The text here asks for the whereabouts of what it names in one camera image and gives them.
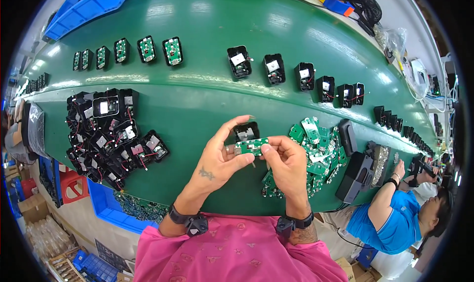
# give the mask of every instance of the black hair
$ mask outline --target black hair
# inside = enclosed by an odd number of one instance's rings
[[[450,192],[446,188],[441,188],[438,191],[437,197],[441,203],[436,217],[438,217],[439,220],[435,228],[427,234],[427,237],[439,237],[446,230],[447,224],[449,223],[449,220],[451,220],[452,197],[449,196],[449,193]]]

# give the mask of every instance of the wooden crate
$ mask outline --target wooden crate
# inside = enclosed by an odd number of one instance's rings
[[[80,246],[48,260],[46,266],[56,280],[59,282],[86,282],[72,263],[79,250],[87,252],[84,246]]]

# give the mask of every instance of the woman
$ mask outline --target woman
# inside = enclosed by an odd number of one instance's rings
[[[171,211],[196,216],[207,196],[254,161],[252,154],[235,156],[233,146],[224,147],[231,130],[250,117],[226,122],[209,140]],[[189,237],[185,225],[168,214],[158,229],[149,226],[140,236],[135,282],[347,281],[311,223],[305,150],[288,137],[269,137],[268,141],[261,150],[286,195],[286,214],[298,221],[309,219],[307,227],[295,228],[286,239],[276,233],[278,217],[205,214],[208,231]]]

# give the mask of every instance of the person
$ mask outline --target person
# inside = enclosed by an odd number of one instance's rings
[[[394,255],[408,249],[423,237],[439,236],[450,220],[449,193],[442,188],[420,206],[407,190],[409,176],[405,175],[402,160],[395,167],[391,178],[377,191],[371,203],[348,207],[335,213],[319,213],[316,218],[339,235],[346,230],[363,243],[384,253]],[[418,174],[418,182],[433,184],[425,171]]]
[[[204,148],[197,167],[174,204],[181,215],[195,215],[206,198],[253,154],[234,155],[224,146],[234,126],[249,121],[239,116],[217,131]],[[312,215],[306,191],[305,150],[288,137],[268,138],[261,151],[273,169],[275,183],[286,195],[286,214],[303,220]],[[347,281],[314,223],[296,228],[288,239],[276,233],[277,217],[246,217],[205,213],[209,229],[189,237],[168,214],[158,229],[148,226],[138,241],[135,282],[166,281]]]
[[[20,117],[22,116],[23,106],[25,104],[25,100],[23,99],[18,107],[15,108],[15,113],[13,117],[14,124],[11,124],[11,116],[6,113],[7,118],[3,118],[1,123],[1,142],[2,147],[4,147],[7,152],[12,155],[13,157],[17,155],[27,155],[28,150],[26,146],[23,144],[22,134],[21,134],[21,124],[22,120]]]

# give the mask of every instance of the bracelet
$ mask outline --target bracelet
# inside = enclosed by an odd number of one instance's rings
[[[398,182],[400,182],[400,181],[401,181],[400,175],[398,175],[398,174],[397,174],[397,173],[395,173],[395,172],[394,172],[394,173],[392,173],[392,175],[397,175],[397,177],[398,177]]]

